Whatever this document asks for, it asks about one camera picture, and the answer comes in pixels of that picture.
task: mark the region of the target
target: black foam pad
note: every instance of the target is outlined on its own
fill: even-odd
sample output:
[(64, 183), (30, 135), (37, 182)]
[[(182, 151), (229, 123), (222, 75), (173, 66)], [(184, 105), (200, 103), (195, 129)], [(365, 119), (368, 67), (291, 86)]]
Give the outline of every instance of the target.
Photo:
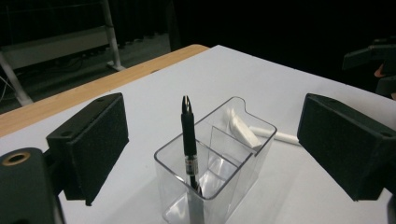
[(47, 141), (51, 156), (64, 168), (66, 198), (91, 205), (129, 142), (122, 94), (92, 101)]
[(352, 200), (378, 199), (395, 160), (395, 131), (332, 98), (308, 93), (297, 137)]

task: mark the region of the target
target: black pen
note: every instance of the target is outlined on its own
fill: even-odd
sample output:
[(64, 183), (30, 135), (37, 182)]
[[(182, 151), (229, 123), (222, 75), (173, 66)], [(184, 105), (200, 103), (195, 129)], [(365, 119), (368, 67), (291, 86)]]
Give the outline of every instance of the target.
[(195, 143), (194, 114), (192, 113), (190, 99), (187, 95), (183, 96), (181, 106), (181, 126), (183, 129), (184, 156), (186, 162), (186, 173), (190, 180), (190, 185), (202, 195), (199, 186), (197, 146)]

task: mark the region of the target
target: clear plastic organizer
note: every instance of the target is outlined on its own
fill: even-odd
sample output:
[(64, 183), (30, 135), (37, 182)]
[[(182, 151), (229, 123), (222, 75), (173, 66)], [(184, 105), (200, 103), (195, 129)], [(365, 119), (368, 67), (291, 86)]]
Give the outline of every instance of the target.
[[(233, 127), (234, 116), (267, 136), (249, 146)], [(258, 178), (276, 127), (250, 115), (242, 98), (233, 97), (195, 123), (198, 179), (202, 194), (186, 183), (183, 136), (154, 155), (166, 223), (225, 223)]]

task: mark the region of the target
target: wooden table edge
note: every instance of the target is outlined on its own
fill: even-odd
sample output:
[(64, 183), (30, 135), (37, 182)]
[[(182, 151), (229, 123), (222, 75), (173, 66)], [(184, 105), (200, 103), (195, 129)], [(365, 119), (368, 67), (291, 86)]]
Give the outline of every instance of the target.
[(190, 45), (0, 115), (0, 137), (209, 49)]

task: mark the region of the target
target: white object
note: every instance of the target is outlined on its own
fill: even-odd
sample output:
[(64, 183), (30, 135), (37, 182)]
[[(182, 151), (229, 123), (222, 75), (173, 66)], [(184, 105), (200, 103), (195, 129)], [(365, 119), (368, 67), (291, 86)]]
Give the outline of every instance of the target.
[[(261, 136), (261, 137), (269, 137), (273, 133), (270, 130), (265, 130), (265, 129), (258, 128), (258, 127), (253, 127), (253, 126), (249, 126), (249, 129), (254, 134), (256, 134), (258, 136)], [(279, 140), (279, 141), (282, 141), (282, 142), (294, 144), (296, 146), (300, 146), (298, 138), (296, 136), (294, 136), (294, 135), (291, 135), (291, 134), (276, 132), (275, 139)]]
[(230, 130), (236, 139), (251, 148), (262, 145), (256, 135), (249, 129), (246, 123), (235, 114), (233, 109), (230, 111), (230, 116)]

